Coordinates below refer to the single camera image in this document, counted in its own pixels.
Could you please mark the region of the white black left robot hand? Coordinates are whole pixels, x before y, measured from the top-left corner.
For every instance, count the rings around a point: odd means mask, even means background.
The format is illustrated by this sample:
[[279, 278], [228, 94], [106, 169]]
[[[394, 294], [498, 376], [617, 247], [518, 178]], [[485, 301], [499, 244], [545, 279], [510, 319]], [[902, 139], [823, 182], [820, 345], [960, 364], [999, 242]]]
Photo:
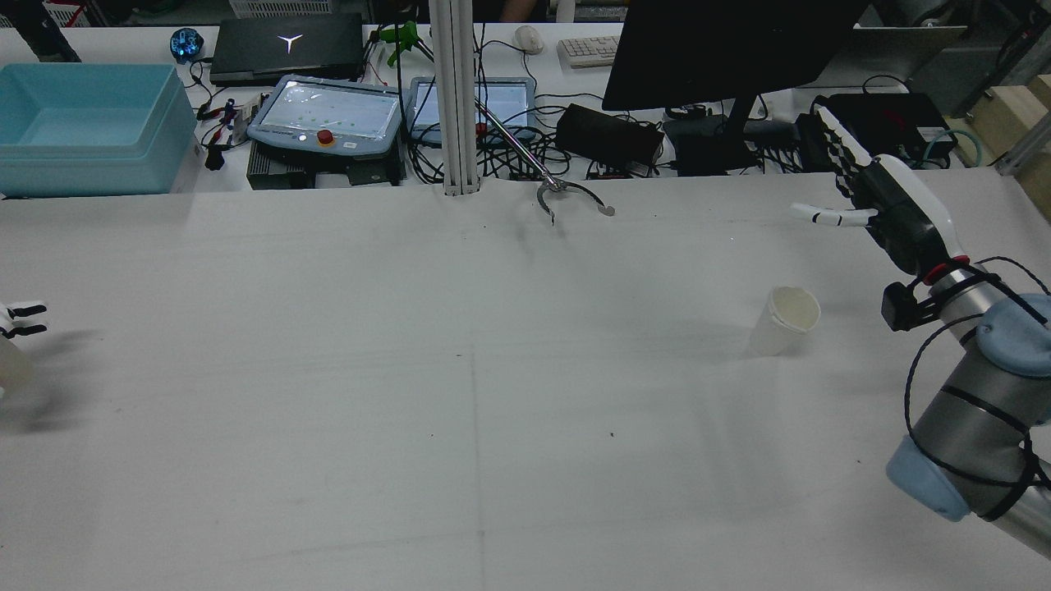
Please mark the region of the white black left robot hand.
[[42, 300], [27, 300], [15, 304], [1, 303], [1, 337], [33, 337], [48, 331], [48, 323], [41, 319], [48, 311]]

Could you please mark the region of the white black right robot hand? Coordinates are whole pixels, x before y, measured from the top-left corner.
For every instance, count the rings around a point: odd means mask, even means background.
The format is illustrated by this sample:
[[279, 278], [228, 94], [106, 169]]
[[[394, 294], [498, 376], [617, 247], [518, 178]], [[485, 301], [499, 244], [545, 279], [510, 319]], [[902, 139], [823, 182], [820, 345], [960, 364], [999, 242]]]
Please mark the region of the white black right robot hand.
[[836, 187], [852, 209], [794, 203], [791, 213], [810, 223], [863, 227], [901, 272], [927, 285], [970, 258], [941, 199], [897, 156], [871, 154], [825, 106], [815, 106], [819, 130], [833, 162]]

